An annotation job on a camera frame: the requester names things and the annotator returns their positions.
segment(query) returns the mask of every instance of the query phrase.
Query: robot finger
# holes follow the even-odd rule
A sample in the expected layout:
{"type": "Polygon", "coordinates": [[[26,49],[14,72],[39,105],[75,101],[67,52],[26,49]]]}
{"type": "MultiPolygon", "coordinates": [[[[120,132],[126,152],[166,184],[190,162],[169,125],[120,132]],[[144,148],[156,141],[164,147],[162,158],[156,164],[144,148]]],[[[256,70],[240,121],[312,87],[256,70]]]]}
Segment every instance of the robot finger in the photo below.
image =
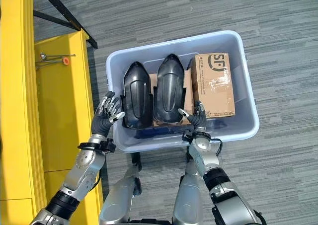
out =
{"type": "Polygon", "coordinates": [[[199,100],[196,100],[195,101],[195,112],[196,114],[201,114],[202,112],[204,113],[205,112],[205,109],[204,109],[204,106],[203,106],[203,103],[199,100]]]}
{"type": "Polygon", "coordinates": [[[117,103],[117,101],[119,100],[118,97],[115,97],[111,102],[110,104],[108,105],[107,107],[107,112],[111,113],[111,111],[113,110],[114,108],[114,105],[117,103]]]}
{"type": "Polygon", "coordinates": [[[110,102],[114,95],[115,93],[113,91],[107,92],[106,95],[103,97],[102,102],[98,105],[95,113],[102,113],[106,108],[107,103],[110,102]]]}
{"type": "Polygon", "coordinates": [[[114,115],[114,114],[118,111],[119,108],[120,108],[120,105],[117,104],[117,105],[113,108],[113,110],[111,110],[110,115],[111,115],[111,116],[114,115]]]}
{"type": "Polygon", "coordinates": [[[118,121],[119,119],[123,118],[125,116],[124,112],[120,112],[116,115],[113,115],[109,118],[109,121],[111,124],[114,124],[116,121],[118,121]]]}
{"type": "Polygon", "coordinates": [[[188,112],[184,111],[184,110],[181,109],[181,108],[178,109],[178,112],[179,112],[182,116],[184,116],[186,119],[188,119],[189,122],[192,121],[193,116],[192,116],[191,114],[189,114],[188,112]]]}

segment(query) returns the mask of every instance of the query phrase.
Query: robot wrist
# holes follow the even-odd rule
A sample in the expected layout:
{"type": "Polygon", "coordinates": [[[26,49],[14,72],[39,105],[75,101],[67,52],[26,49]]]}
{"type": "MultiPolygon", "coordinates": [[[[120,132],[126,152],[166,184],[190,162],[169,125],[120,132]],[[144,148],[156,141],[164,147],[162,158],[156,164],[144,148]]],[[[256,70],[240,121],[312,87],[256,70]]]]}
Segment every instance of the robot wrist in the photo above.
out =
{"type": "Polygon", "coordinates": [[[89,143],[97,143],[97,144],[99,144],[103,141],[107,141],[107,138],[103,135],[100,135],[100,134],[93,134],[90,136],[90,138],[88,140],[89,143]]]}

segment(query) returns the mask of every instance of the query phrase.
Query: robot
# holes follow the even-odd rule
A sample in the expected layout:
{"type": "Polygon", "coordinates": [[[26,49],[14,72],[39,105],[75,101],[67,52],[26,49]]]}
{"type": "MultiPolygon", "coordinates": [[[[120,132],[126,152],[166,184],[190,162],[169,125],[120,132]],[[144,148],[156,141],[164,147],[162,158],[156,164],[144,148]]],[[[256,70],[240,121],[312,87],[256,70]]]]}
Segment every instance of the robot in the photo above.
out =
{"type": "MultiPolygon", "coordinates": [[[[49,204],[40,210],[31,225],[68,225],[72,213],[80,201],[92,190],[97,182],[97,174],[105,163],[105,155],[114,152],[115,145],[108,139],[108,132],[113,123],[125,116],[118,112],[118,98],[110,91],[99,104],[91,124],[92,135],[87,143],[81,143],[80,152],[75,164],[67,174],[58,192],[49,204]]],[[[222,141],[211,139],[206,133],[207,119],[204,106],[195,102],[193,115],[178,110],[193,125],[193,131],[183,134],[183,139],[190,146],[187,153],[185,175],[181,177],[177,193],[172,224],[201,225],[203,223],[202,201],[198,186],[198,177],[202,177],[209,190],[213,208],[212,213],[217,225],[266,225],[261,213],[251,208],[241,192],[230,181],[220,167],[218,155],[222,149],[222,141]],[[219,150],[214,153],[210,141],[219,141],[219,150]]],[[[99,216],[100,225],[108,224],[161,224],[169,225],[169,221],[143,219],[130,221],[129,212],[133,196],[141,193],[138,172],[141,170],[140,155],[132,156],[132,165],[124,177],[111,188],[99,216]]]]}

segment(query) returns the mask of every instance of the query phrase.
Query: cable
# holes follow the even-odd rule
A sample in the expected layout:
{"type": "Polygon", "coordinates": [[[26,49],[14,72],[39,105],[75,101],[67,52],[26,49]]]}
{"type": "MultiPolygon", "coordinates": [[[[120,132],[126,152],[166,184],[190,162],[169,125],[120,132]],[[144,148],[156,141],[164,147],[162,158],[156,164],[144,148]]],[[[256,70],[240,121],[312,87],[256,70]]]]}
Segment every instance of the cable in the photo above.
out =
{"type": "Polygon", "coordinates": [[[260,219],[260,221],[262,222],[262,225],[267,225],[265,218],[262,216],[262,213],[257,212],[254,210],[255,215],[260,219]]]}
{"type": "Polygon", "coordinates": [[[220,142],[220,146],[219,146],[219,148],[218,148],[217,152],[215,153],[215,154],[216,154],[216,156],[219,156],[219,154],[221,153],[222,148],[223,148],[223,142],[222,142],[220,139],[218,139],[218,138],[213,138],[213,139],[211,139],[211,141],[217,141],[217,142],[220,142]]]}
{"type": "Polygon", "coordinates": [[[261,224],[258,223],[249,223],[249,224],[245,224],[245,225],[267,225],[265,218],[262,216],[262,213],[259,213],[257,211],[254,210],[255,215],[261,220],[261,224]]]}
{"type": "Polygon", "coordinates": [[[97,186],[97,184],[99,183],[99,181],[100,181],[100,171],[99,171],[99,174],[98,174],[98,180],[97,180],[96,183],[94,183],[94,185],[93,185],[93,187],[90,189],[90,191],[92,191],[92,190],[97,186]]]}

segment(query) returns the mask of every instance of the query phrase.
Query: plastic storage bin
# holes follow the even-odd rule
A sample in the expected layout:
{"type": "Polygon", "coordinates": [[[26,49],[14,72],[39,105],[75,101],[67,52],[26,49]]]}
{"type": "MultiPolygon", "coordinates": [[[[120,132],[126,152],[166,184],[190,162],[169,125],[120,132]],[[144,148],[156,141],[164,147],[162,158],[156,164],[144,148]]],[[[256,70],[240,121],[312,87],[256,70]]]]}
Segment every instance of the plastic storage bin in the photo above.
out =
{"type": "MultiPolygon", "coordinates": [[[[196,54],[227,52],[230,58],[234,88],[236,115],[209,119],[207,132],[223,141],[236,141],[254,136],[259,128],[259,119],[248,74],[243,42],[234,31],[219,31],[203,35],[146,45],[112,53],[106,61],[109,90],[123,95],[123,77],[134,61],[144,64],[149,74],[156,73],[164,58],[173,53],[179,56],[187,68],[196,54]]],[[[150,138],[136,136],[137,131],[114,124],[114,143],[125,152],[155,150],[188,145],[182,141],[182,132],[161,134],[150,138]]]]}

